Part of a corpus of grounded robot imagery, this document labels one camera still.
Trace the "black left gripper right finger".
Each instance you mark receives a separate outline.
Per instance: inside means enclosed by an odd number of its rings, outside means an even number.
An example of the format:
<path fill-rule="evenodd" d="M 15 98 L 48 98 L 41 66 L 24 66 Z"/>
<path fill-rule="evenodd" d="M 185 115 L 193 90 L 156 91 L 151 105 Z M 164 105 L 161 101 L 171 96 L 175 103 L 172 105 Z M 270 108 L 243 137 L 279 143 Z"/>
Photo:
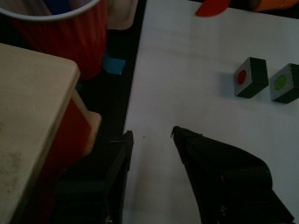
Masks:
<path fill-rule="evenodd" d="M 172 140 L 201 224 L 295 224 L 260 158 L 179 126 L 172 128 Z"/>

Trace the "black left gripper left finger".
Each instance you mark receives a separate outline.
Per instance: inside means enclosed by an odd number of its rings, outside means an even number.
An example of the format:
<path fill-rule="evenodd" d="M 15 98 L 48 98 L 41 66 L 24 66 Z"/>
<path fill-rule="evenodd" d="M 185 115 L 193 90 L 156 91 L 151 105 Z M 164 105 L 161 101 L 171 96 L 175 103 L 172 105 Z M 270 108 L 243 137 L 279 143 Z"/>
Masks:
<path fill-rule="evenodd" d="M 129 130 L 60 175 L 53 224 L 123 224 L 132 149 Z"/>

